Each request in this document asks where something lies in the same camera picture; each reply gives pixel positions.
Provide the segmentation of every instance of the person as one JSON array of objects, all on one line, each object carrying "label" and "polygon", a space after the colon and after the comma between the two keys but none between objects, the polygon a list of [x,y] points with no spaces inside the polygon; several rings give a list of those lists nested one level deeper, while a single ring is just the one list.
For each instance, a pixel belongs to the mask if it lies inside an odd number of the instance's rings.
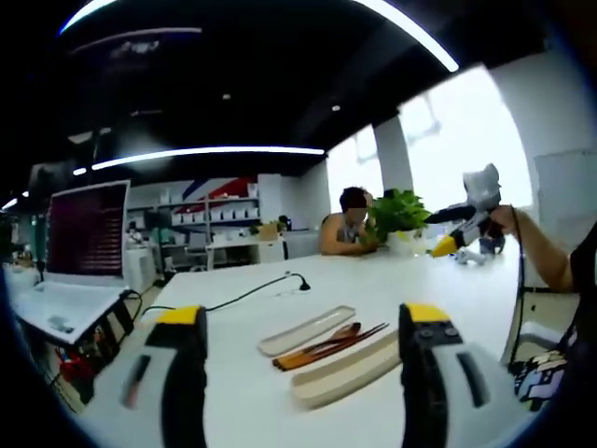
[{"label": "person", "polygon": [[531,410],[543,410],[525,443],[549,444],[557,427],[576,437],[587,434],[584,412],[597,400],[597,222],[568,255],[521,210],[500,206],[491,219],[517,238],[552,290],[579,294],[572,323],[554,350],[518,363],[513,371],[519,399]]},{"label": "person", "polygon": [[319,248],[322,255],[363,255],[377,249],[378,243],[360,241],[365,233],[367,208],[373,197],[359,187],[345,189],[340,196],[342,213],[328,215],[321,227]]}]

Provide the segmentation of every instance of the white pot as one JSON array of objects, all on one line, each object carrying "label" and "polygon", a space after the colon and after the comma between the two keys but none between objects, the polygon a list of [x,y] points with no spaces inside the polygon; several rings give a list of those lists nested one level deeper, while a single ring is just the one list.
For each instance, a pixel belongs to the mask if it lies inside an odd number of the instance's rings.
[{"label": "white pot", "polygon": [[416,231],[395,231],[388,234],[390,253],[400,257],[414,256],[414,234]]}]

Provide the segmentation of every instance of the ceiling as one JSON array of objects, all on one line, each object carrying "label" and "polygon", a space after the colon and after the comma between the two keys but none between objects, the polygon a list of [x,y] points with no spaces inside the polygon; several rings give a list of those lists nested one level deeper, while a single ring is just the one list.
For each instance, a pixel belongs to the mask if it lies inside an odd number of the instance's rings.
[{"label": "ceiling", "polygon": [[[60,36],[82,4],[58,3],[38,9],[47,20],[15,55],[14,175],[0,179],[0,202],[25,190],[32,164],[42,161],[89,166],[181,147],[328,150],[450,75],[409,35],[351,0],[118,0]],[[390,3],[461,69],[543,48],[539,27],[510,2]],[[95,141],[68,138],[101,129]],[[92,181],[300,175],[320,160],[185,156],[105,169]]]}]

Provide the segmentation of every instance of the laptop screen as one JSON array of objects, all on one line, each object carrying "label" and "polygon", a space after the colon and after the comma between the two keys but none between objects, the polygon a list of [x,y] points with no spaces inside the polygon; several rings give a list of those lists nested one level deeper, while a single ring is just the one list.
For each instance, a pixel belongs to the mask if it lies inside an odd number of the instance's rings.
[{"label": "laptop screen", "polygon": [[53,195],[48,213],[50,273],[122,277],[122,222],[128,183]]}]

